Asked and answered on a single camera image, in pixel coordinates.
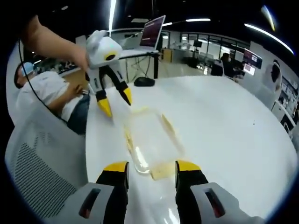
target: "round table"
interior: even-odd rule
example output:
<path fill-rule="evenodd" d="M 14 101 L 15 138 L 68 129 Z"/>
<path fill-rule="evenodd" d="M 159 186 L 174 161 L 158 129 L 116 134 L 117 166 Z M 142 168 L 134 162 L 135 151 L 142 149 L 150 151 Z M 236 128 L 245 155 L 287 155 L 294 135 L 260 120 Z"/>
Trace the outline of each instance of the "round table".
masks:
<path fill-rule="evenodd" d="M 262 102 L 225 77 L 176 77 L 158 79 L 154 87 L 129 86 L 131 107 L 115 88 L 107 89 L 112 119 L 98 109 L 93 96 L 86 128 L 89 182 L 111 163 L 130 162 L 127 223 L 153 223 L 147 205 L 155 205 L 161 195 L 175 195 L 174 179 L 165 188 L 138 174 L 128 152 L 124 120 L 130 110 L 144 106 L 167 117 L 185 147 L 185 158 L 199 165 L 209 182 L 234 195 L 248 215 L 268 217 L 294 175 L 297 155 Z"/>

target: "monitor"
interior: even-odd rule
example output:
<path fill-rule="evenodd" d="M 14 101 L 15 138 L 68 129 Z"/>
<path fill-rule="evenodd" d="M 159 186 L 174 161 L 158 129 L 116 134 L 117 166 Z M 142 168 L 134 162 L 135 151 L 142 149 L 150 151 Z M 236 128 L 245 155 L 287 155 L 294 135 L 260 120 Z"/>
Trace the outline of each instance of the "monitor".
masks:
<path fill-rule="evenodd" d="M 263 59 L 252 51 L 245 49 L 243 61 L 247 64 L 250 64 L 251 66 L 261 69 Z"/>
<path fill-rule="evenodd" d="M 165 15 L 149 21 L 145 24 L 142 33 L 140 46 L 157 48 L 158 40 L 161 34 Z"/>
<path fill-rule="evenodd" d="M 244 69 L 243 71 L 251 74 L 252 76 L 254 76 L 254 72 L 256 71 L 255 68 L 253 68 L 252 66 L 250 66 L 249 64 L 244 64 Z"/>
<path fill-rule="evenodd" d="M 201 42 L 201 41 L 194 41 L 193 46 L 194 46 L 194 47 L 201 48 L 201 46 L 202 46 L 202 42 Z"/>

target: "computer mouse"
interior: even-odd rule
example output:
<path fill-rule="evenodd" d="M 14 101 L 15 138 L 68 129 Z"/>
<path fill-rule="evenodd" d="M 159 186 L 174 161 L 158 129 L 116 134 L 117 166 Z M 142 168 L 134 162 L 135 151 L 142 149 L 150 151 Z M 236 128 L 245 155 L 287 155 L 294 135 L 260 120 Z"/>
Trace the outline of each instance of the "computer mouse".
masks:
<path fill-rule="evenodd" d="M 139 77 L 134 81 L 134 86 L 145 87 L 145 86 L 154 86 L 155 80 L 147 77 Z"/>

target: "ceiling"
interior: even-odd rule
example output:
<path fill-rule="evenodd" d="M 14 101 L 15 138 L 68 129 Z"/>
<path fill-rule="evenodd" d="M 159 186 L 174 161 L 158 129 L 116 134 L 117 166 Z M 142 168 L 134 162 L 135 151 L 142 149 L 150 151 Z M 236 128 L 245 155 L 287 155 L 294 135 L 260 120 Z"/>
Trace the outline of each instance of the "ceiling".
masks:
<path fill-rule="evenodd" d="M 108 29 L 111 0 L 52 0 L 53 5 L 39 14 L 43 25 L 62 37 L 90 34 L 96 29 Z M 261 13 L 266 5 L 276 20 L 276 31 Z M 117 0 L 113 29 L 143 27 L 142 23 L 131 23 L 134 18 L 152 19 L 166 15 L 165 22 L 178 22 L 168 26 L 169 30 L 180 32 L 215 33 L 234 37 L 246 42 L 255 41 L 286 62 L 298 75 L 299 32 L 294 27 L 296 18 L 295 2 L 290 0 Z M 193 18 L 210 18 L 210 22 L 180 22 Z M 276 41 L 252 31 L 244 23 L 255 25 L 285 42 L 294 52 L 292 55 Z"/>

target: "glass wall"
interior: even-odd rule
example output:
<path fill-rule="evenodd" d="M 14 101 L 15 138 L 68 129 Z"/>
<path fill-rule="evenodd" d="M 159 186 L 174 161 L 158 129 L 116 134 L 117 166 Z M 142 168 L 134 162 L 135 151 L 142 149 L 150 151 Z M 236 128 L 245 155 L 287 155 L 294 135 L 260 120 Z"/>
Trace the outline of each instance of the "glass wall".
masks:
<path fill-rule="evenodd" d="M 221 37 L 210 36 L 209 45 L 207 50 L 207 57 L 219 60 L 221 57 Z"/>
<path fill-rule="evenodd" d="M 182 50 L 187 50 L 187 43 L 188 43 L 188 34 L 182 34 L 182 40 L 181 40 L 182 46 L 181 49 Z"/>
<path fill-rule="evenodd" d="M 195 40 L 202 42 L 201 47 L 193 46 Z M 198 51 L 199 56 L 204 56 L 211 60 L 219 60 L 224 53 L 228 53 L 232 60 L 239 62 L 243 60 L 244 48 L 250 48 L 250 43 L 217 35 L 195 33 L 182 33 L 181 44 L 181 49 L 187 50 L 187 44 L 189 44 L 189 50 Z"/>
<path fill-rule="evenodd" d="M 197 38 L 197 34 L 189 34 L 189 38 L 188 38 L 188 43 L 190 44 L 190 48 L 189 50 L 195 51 L 195 47 L 194 45 L 194 41 L 196 41 Z"/>
<path fill-rule="evenodd" d="M 200 55 L 206 55 L 207 53 L 207 43 L 208 43 L 209 36 L 208 35 L 198 35 L 198 41 L 202 42 L 201 48 L 197 48 Z"/>

